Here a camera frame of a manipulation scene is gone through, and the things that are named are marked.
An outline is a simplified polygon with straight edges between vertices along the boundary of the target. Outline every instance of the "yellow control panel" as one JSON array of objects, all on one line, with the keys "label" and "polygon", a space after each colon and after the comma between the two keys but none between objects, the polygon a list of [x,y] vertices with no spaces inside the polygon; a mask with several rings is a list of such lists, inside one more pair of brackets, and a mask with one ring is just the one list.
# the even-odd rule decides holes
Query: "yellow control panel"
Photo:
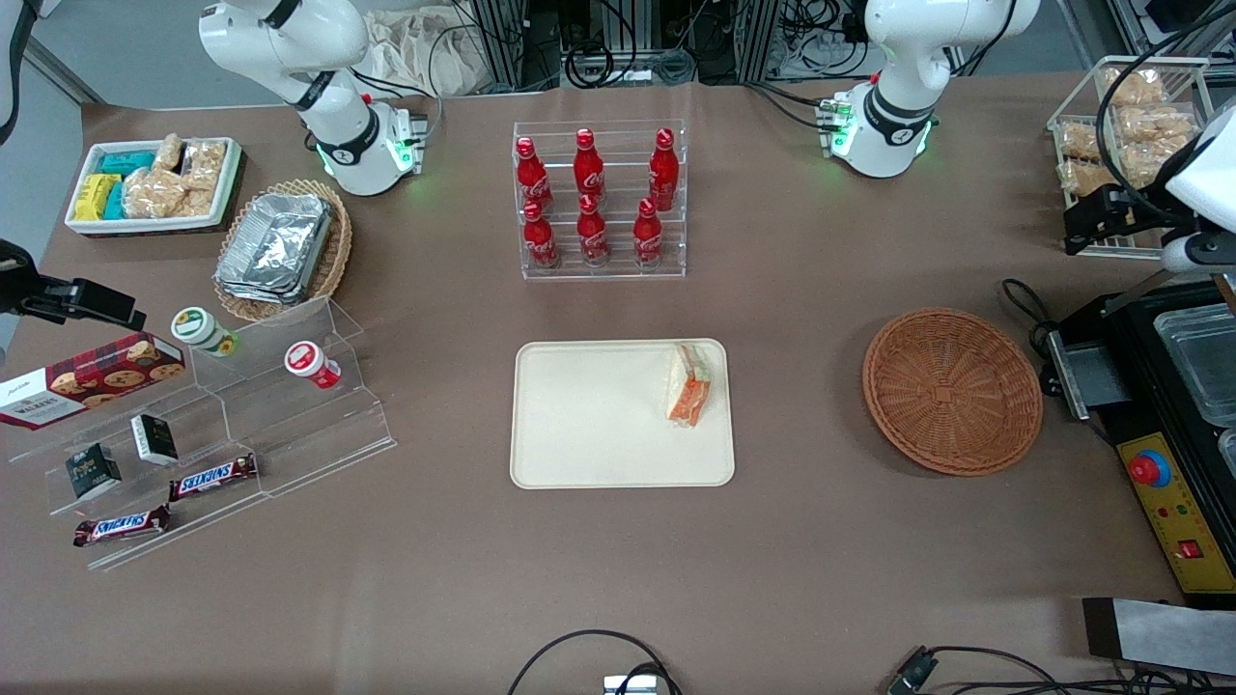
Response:
[{"label": "yellow control panel", "polygon": [[1133,490],[1180,589],[1189,594],[1236,594],[1236,578],[1163,435],[1154,433],[1125,441],[1116,446],[1116,453],[1133,480]]}]

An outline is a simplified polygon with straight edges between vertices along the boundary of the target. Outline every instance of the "wicker basket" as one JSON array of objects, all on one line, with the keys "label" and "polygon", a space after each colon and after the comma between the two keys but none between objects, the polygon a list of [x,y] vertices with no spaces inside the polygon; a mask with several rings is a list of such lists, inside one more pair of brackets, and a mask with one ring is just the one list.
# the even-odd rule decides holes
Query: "wicker basket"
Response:
[{"label": "wicker basket", "polygon": [[863,394],[885,437],[949,475],[988,475],[1026,455],[1043,422],[1030,361],[988,322],[953,309],[899,317],[863,362]]},{"label": "wicker basket", "polygon": [[[352,251],[352,221],[347,218],[347,210],[344,208],[344,202],[339,199],[337,193],[316,181],[297,179],[286,183],[277,183],[258,195],[263,195],[266,193],[287,193],[289,195],[313,194],[330,203],[332,208],[330,229],[328,231],[330,236],[326,239],[326,244],[321,250],[321,256],[318,258],[318,268],[314,271],[313,282],[309,284],[309,293],[305,296],[305,301],[308,302],[315,297],[330,297],[335,293],[335,289],[339,288],[339,282],[344,279],[344,267],[347,265],[347,255]],[[227,252],[227,246],[236,235],[236,228],[240,226],[240,221],[245,218],[245,214],[248,213],[248,208],[253,204],[253,200],[257,200],[257,195],[255,195],[248,203],[245,203],[245,207],[236,215],[236,219],[232,220],[231,228],[227,230],[227,236],[224,239],[224,247],[219,251],[220,258],[222,258],[224,254]],[[219,301],[222,303],[224,308],[227,309],[227,313],[250,322],[258,322],[273,317],[274,314],[292,307],[292,304],[256,302],[253,299],[232,297],[231,294],[224,292],[219,284],[215,284],[215,294],[219,296]]]}]

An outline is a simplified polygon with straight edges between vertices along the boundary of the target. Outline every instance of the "red switch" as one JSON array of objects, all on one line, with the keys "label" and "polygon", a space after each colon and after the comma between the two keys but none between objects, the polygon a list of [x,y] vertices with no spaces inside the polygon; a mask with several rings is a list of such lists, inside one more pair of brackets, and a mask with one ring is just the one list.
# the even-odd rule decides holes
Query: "red switch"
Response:
[{"label": "red switch", "polygon": [[1198,545],[1196,540],[1182,540],[1180,542],[1180,556],[1185,560],[1194,560],[1201,558],[1201,545]]}]

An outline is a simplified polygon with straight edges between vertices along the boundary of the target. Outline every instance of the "acrylic display stand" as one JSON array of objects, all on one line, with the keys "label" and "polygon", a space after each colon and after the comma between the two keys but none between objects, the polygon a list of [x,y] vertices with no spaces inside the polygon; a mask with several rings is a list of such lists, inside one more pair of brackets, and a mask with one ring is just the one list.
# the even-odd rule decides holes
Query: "acrylic display stand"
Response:
[{"label": "acrylic display stand", "polygon": [[[153,510],[167,502],[168,481],[236,456],[257,455],[256,477],[173,502],[169,531],[80,550],[90,569],[114,568],[394,446],[382,403],[366,388],[349,343],[360,333],[356,322],[330,299],[307,302],[237,330],[237,349],[229,357],[189,350],[192,371],[183,377],[41,430],[6,428],[11,461],[47,471],[48,511],[63,519],[68,545],[83,519]],[[283,354],[299,340],[313,340],[339,362],[339,385],[321,390],[288,373]],[[137,458],[130,419],[140,413],[168,422],[178,464],[159,466]],[[121,482],[93,500],[78,501],[64,461],[95,441],[111,449]]]},{"label": "acrylic display stand", "polygon": [[[575,132],[592,129],[597,153],[606,163],[606,199],[601,216],[606,220],[609,261],[598,267],[583,262],[580,235],[575,224],[580,218],[580,194],[575,187]],[[658,213],[661,220],[661,263],[641,270],[635,263],[635,241],[632,230],[639,214],[639,200],[648,195],[648,162],[656,148],[656,131],[674,130],[674,146],[679,156],[679,188],[674,209]],[[549,172],[554,208],[545,215],[554,228],[562,263],[556,268],[540,268],[531,263],[524,247],[523,197],[515,168],[519,156],[515,141],[531,137],[536,155]],[[512,179],[515,190],[515,239],[524,279],[634,279],[645,277],[684,277],[687,273],[687,126],[681,119],[638,121],[559,121],[517,122],[510,141]]]}]

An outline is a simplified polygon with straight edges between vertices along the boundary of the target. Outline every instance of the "small black box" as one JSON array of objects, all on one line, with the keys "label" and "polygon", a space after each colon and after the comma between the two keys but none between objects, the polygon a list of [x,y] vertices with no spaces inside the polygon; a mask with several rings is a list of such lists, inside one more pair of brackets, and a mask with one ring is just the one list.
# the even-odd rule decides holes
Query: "small black box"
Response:
[{"label": "small black box", "polygon": [[140,414],[132,419],[133,439],[137,441],[137,456],[143,461],[171,466],[176,464],[176,441],[172,440],[172,428],[167,420],[154,416]]},{"label": "small black box", "polygon": [[111,459],[111,450],[103,444],[73,454],[64,466],[69,470],[69,481],[78,500],[96,497],[120,482],[120,467]]}]

